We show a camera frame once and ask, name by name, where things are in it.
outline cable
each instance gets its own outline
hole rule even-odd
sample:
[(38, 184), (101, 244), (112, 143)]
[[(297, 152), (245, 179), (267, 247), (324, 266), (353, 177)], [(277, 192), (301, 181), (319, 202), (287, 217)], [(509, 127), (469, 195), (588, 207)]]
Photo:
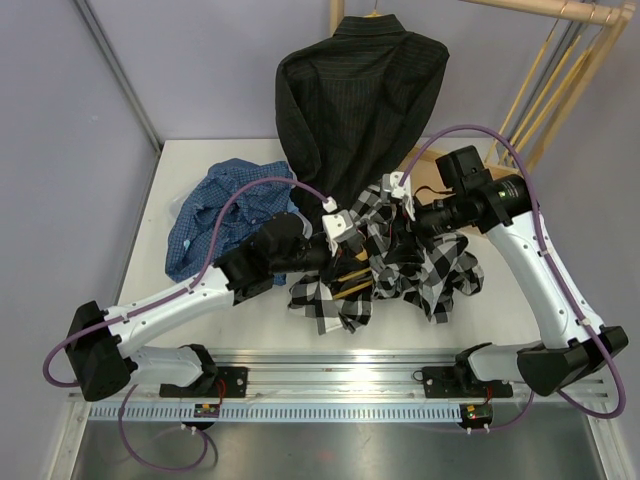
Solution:
[[(227, 211), (229, 210), (229, 208), (231, 208), (231, 206), (235, 203), (235, 201), (238, 199), (238, 197), (243, 194), (244, 192), (246, 192), (247, 190), (249, 190), (250, 188), (253, 188), (257, 185), (261, 185), (263, 183), (271, 183), (271, 182), (279, 182), (279, 183), (288, 183), (289, 185), (294, 185), (296, 187), (302, 188), (303, 190), (306, 190), (307, 192), (312, 193), (313, 195), (315, 195), (316, 197), (318, 197), (322, 203), (326, 203), (328, 201), (328, 198), (325, 197), (323, 194), (321, 194), (318, 190), (316, 190), (313, 187), (310, 187), (309, 185), (306, 185), (298, 180), (292, 179), (292, 178), (286, 178), (286, 177), (266, 177), (266, 178), (260, 178), (258, 180), (254, 180), (253, 182), (249, 182), (246, 185), (243, 185), (242, 187), (240, 187), (233, 195), (231, 195), (231, 197), (229, 198), (229, 200), (227, 200), (227, 202), (224, 204), (224, 206), (222, 207), (222, 209), (220, 210), (220, 213), (218, 214), (218, 218), (216, 219), (216, 223), (215, 226), (213, 227), (213, 233), (211, 235), (211, 244), (209, 245), (209, 252), (207, 253), (207, 257), (204, 261), (204, 263), (202, 264), (202, 268), (200, 269), (200, 272), (198, 273), (198, 275), (196, 276), (196, 278), (193, 280), (193, 282), (191, 282), (191, 284), (189, 285), (189, 288), (183, 288), (181, 290), (178, 290), (170, 295), (167, 295), (164, 298), (161, 298), (160, 300), (156, 300), (155, 302), (152, 302), (148, 305), (144, 305), (142, 307), (139, 307), (135, 310), (132, 310), (131, 312), (129, 312), (128, 317), (132, 318), (135, 317), (136, 315), (140, 315), (141, 313), (145, 313), (148, 312), (149, 310), (152, 310), (156, 307), (159, 307), (161, 305), (164, 305), (165, 303), (168, 303), (182, 295), (184, 295), (185, 293), (189, 292), (190, 289), (193, 289), (193, 287), (195, 287), (200, 280), (202, 280), (202, 277), (204, 276), (205, 272), (207, 271), (207, 268), (209, 267), (209, 265), (211, 264), (211, 260), (213, 257), (213, 252), (215, 251), (215, 245), (216, 245), (216, 240), (218, 237), (218, 231), (220, 230), (220, 226), (222, 225), (222, 219), (224, 218), (225, 214), (227, 213)], [(114, 325), (116, 323), (122, 322), (124, 321), (124, 318), (122, 316), (118, 316), (115, 318), (112, 318), (110, 320), (106, 320), (103, 322), (100, 322), (96, 325), (93, 325), (91, 327), (88, 328), (84, 328), (76, 333), (74, 333), (73, 335), (67, 337), (66, 339), (64, 339), (62, 342), (60, 342), (58, 345), (56, 345), (45, 357), (44, 362), (42, 364), (42, 375), (44, 376), (45, 380), (47, 382), (49, 382), (51, 385), (53, 385), (54, 387), (59, 387), (59, 388), (73, 388), (73, 387), (78, 387), (80, 386), (80, 384), (75, 381), (75, 382), (61, 382), (55, 378), (53, 378), (53, 376), (51, 375), (51, 362), (53, 361), (53, 358), (58, 354), (58, 352), (60, 352), (60, 350), (66, 348), (68, 345), (70, 345), (71, 343), (75, 342), (76, 340), (84, 337), (85, 335), (88, 335), (90, 333), (95, 332), (96, 330), (100, 330), (101, 328), (106, 328), (109, 327), (111, 325)]]
[(481, 125), (456, 125), (453, 127), (445, 128), (444, 130), (441, 130), (440, 132), (436, 133), (433, 137), (431, 137), (420, 148), (420, 150), (418, 150), (415, 157), (411, 160), (411, 162), (407, 166), (407, 169), (404, 171), (404, 174), (400, 179), (400, 185), (401, 186), (404, 185), (404, 182), (409, 177), (409, 174), (411, 173), (411, 170), (413, 169), (414, 165), (416, 164), (418, 159), (422, 156), (422, 154), (427, 150), (427, 148), (429, 148), (439, 138), (445, 135), (448, 135), (449, 133), (457, 132), (460, 130), (475, 130), (475, 131), (486, 133), (487, 135), (492, 136), (493, 138), (498, 140), (500, 143), (502, 143), (502, 145), (504, 145), (504, 147), (509, 151), (514, 162), (520, 169), (520, 172), (522, 173), (522, 177), (524, 178), (525, 184), (527, 185), (527, 190), (529, 191), (529, 197), (531, 198), (531, 209), (533, 211), (533, 227), (536, 232), (538, 245), (540, 246), (540, 252), (543, 253), (542, 256), (545, 258), (545, 261), (547, 262), (547, 265), (549, 266), (551, 273), (553, 273), (553, 276), (556, 279), (556, 282), (558, 282), (558, 286), (560, 287), (560, 290), (562, 290), (562, 293), (564, 297), (567, 299), (567, 302), (569, 303), (569, 305), (571, 306), (571, 309), (576, 314), (580, 324), (584, 327), (584, 329), (586, 330), (591, 340), (593, 340), (596, 347), (598, 347), (598, 350), (600, 351), (600, 354), (604, 358), (607, 364), (607, 367), (609, 367), (609, 370), (611, 371), (611, 375), (613, 376), (613, 381), (616, 385), (616, 390), (618, 391), (618, 405), (611, 412), (601, 413), (601, 412), (596, 412), (594, 410), (590, 410), (584, 407), (583, 405), (580, 405), (578, 402), (573, 400), (562, 390), (560, 390), (558, 394), (562, 398), (564, 398), (567, 402), (569, 402), (570, 405), (574, 406), (575, 408), (580, 410), (582, 413), (585, 413), (592, 417), (609, 420), (609, 419), (620, 416), (622, 412), (624, 412), (624, 409), (627, 405), (627, 394), (625, 392), (624, 384), (622, 382), (622, 377), (620, 376), (620, 372), (618, 371), (618, 368), (613, 362), (613, 358), (611, 358), (609, 351), (602, 343), (602, 340), (600, 340), (600, 337), (598, 337), (598, 335), (593, 330), (593, 328), (591, 328), (591, 326), (588, 325), (584, 312), (578, 305), (578, 301), (574, 298), (573, 294), (571, 293), (571, 289), (565, 282), (564, 278), (562, 278), (562, 274), (560, 273), (560, 270), (558, 269), (556, 262), (553, 260), (552, 256), (548, 254), (547, 242), (545, 241), (544, 234), (542, 232), (542, 222), (540, 220), (540, 205), (538, 203), (538, 197), (536, 195), (535, 187), (533, 186), (533, 180), (531, 179), (531, 175), (527, 171), (527, 168), (524, 164), (524, 161), (522, 160), (522, 157), (516, 151), (513, 145), (511, 145), (509, 141), (506, 138), (504, 138), (502, 135), (500, 135), (498, 132), (490, 128), (483, 127)]
[(413, 196), (415, 197), (421, 190), (431, 190), (433, 193), (437, 193), (438, 195), (451, 195), (453, 193), (452, 190), (441, 190), (441, 191), (439, 191), (439, 190), (434, 190), (429, 185), (423, 185), (413, 193)]
[(213, 445), (213, 439), (207, 433), (205, 433), (205, 432), (203, 432), (201, 430), (198, 430), (195, 427), (192, 428), (191, 431), (197, 433), (198, 435), (200, 435), (200, 438), (202, 438), (202, 442), (203, 442), (202, 453), (200, 454), (200, 456), (198, 457), (198, 459), (195, 462), (193, 462), (190, 465), (187, 465), (186, 467), (161, 467), (161, 466), (156, 465), (154, 463), (148, 462), (147, 460), (142, 458), (140, 455), (138, 455), (138, 453), (133, 449), (131, 444), (129, 444), (129, 440), (127, 440), (127, 436), (125, 435), (125, 432), (124, 432), (123, 417), (124, 417), (124, 412), (125, 412), (125, 408), (126, 408), (127, 402), (129, 401), (129, 398), (131, 398), (131, 395), (133, 394), (133, 392), (135, 391), (137, 386), (138, 385), (134, 385), (127, 392), (127, 394), (124, 397), (124, 400), (122, 401), (122, 405), (120, 406), (120, 409), (118, 410), (118, 431), (120, 432), (120, 439), (122, 440), (122, 444), (124, 445), (125, 450), (138, 463), (140, 463), (141, 465), (144, 465), (147, 468), (150, 468), (151, 470), (155, 470), (156, 472), (161, 472), (161, 473), (186, 473), (186, 472), (190, 472), (191, 470), (196, 468), (198, 465), (200, 465), (202, 463), (202, 461), (204, 460), (204, 457), (207, 455), (207, 450), (208, 450), (208, 447), (209, 447), (209, 443), (211, 443)]
[[(527, 404), (524, 406), (524, 408), (522, 409), (522, 411), (518, 415), (513, 417), (507, 423), (504, 423), (502, 425), (497, 425), (495, 427), (491, 427), (490, 430), (486, 430), (486, 433), (489, 433), (489, 431), (491, 431), (491, 432), (503, 432), (504, 430), (508, 430), (509, 428), (515, 427), (518, 423), (520, 423), (524, 419), (524, 417), (527, 416), (527, 413), (529, 413), (531, 405), (533, 405), (533, 398), (535, 396), (536, 396), (536, 394), (534, 393), (533, 390), (531, 390), (531, 394), (529, 395), (529, 400), (527, 401)], [(471, 430), (471, 433), (484, 433), (484, 432), (485, 432), (485, 430)]]
[[(182, 433), (185, 432), (185, 430), (182, 428), (181, 425), (174, 425), (173, 427), (169, 427), (166, 428), (164, 430), (162, 430), (161, 432), (158, 432), (157, 434), (155, 434), (151, 439), (149, 439), (144, 445), (138, 447), (136, 449), (136, 453), (138, 453), (141, 450), (146, 449), (147, 447), (149, 447), (150, 445), (153, 445), (157, 440), (166, 437), (167, 435), (170, 435), (171, 433), (180, 431)], [(211, 450), (213, 451), (214, 454), (214, 460), (213, 460), (213, 465), (212, 467), (215, 467), (218, 464), (218, 447), (216, 446), (215, 442), (213, 441), (213, 438), (211, 438), (210, 435), (207, 435), (207, 441), (209, 441), (210, 445), (211, 445)], [(100, 455), (102, 457), (102, 460), (107, 463), (108, 465), (120, 465), (128, 460), (133, 460), (133, 457), (131, 455), (129, 455), (127, 453), (126, 456), (121, 457), (121, 458), (117, 458), (117, 459), (109, 459), (107, 458), (107, 455), (104, 454), (104, 448), (100, 446), (100, 443), (98, 441), (98, 450), (100, 451)]]

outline black and white checkered shirt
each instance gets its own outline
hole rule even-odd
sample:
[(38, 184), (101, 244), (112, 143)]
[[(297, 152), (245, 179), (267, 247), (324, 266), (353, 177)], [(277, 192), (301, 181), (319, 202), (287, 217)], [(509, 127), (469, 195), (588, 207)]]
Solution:
[[(338, 328), (353, 333), (367, 325), (373, 299), (401, 297), (422, 308), (430, 321), (444, 323), (453, 310), (454, 289), (465, 295), (482, 289), (484, 274), (476, 257), (465, 251), (467, 237), (460, 233), (442, 235), (434, 240), (435, 248), (427, 251), (410, 232), (394, 231), (396, 222), (405, 222), (396, 218), (395, 208), (382, 204), (379, 184), (360, 194), (351, 215), (366, 237), (373, 286), (340, 300), (333, 299), (320, 275), (306, 275), (291, 288), (290, 310), (315, 318), (320, 335)], [(398, 245), (405, 249), (403, 255), (398, 255)]]

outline red wire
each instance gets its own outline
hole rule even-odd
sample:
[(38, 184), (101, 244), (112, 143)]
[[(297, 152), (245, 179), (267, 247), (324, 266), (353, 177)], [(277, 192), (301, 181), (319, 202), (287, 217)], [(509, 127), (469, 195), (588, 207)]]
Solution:
[(227, 384), (223, 379), (218, 381), (218, 395), (220, 395), (220, 403), (218, 403), (218, 407), (222, 406), (222, 401), (224, 400), (224, 396), (227, 394)]

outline shirt collar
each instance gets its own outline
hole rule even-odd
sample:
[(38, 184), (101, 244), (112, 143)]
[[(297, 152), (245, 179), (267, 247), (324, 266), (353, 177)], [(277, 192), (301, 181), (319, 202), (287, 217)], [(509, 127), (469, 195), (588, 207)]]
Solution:
[(344, 17), (334, 35), (385, 35), (406, 30), (395, 15), (379, 17)]

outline metal frame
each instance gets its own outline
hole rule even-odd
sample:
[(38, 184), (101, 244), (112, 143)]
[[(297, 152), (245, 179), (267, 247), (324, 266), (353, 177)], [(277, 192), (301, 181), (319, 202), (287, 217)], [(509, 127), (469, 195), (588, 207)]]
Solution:
[[(450, 365), (453, 350), (354, 351), (343, 354), (291, 354), (259, 351), (211, 351), (219, 365), (250, 369), (247, 397), (228, 400), (218, 421), (233, 422), (393, 422), (453, 423), (460, 404), (484, 399), (426, 399), (411, 374), (426, 365)], [(514, 384), (514, 397), (495, 404), (526, 402), (529, 389)], [(593, 375), (566, 390), (594, 408), (611, 406), (615, 389), (608, 377)], [(75, 392), (68, 399), (68, 421), (49, 478), (69, 478), (87, 419), (115, 421), (124, 394), (93, 405)], [(157, 389), (139, 387), (127, 407), (127, 421), (203, 421), (193, 406), (211, 399), (164, 399)], [(564, 403), (556, 395), (536, 397), (535, 403)], [(631, 478), (623, 446), (611, 422), (591, 421), (608, 478)]]
[(107, 38), (107, 35), (105, 34), (105, 31), (93, 10), (93, 7), (88, 0), (71, 0), (71, 3), (91, 34), (96, 47), (98, 47), (98, 50), (109, 67), (109, 70), (113, 74), (115, 81), (127, 100), (134, 117), (136, 117), (136, 120), (144, 130), (154, 152), (159, 156), (162, 153), (162, 140), (154, 128), (153, 123), (149, 119), (147, 112), (142, 106), (131, 82), (127, 78), (120, 61), (118, 60), (116, 52), (111, 46), (111, 43), (109, 42), (109, 39)]

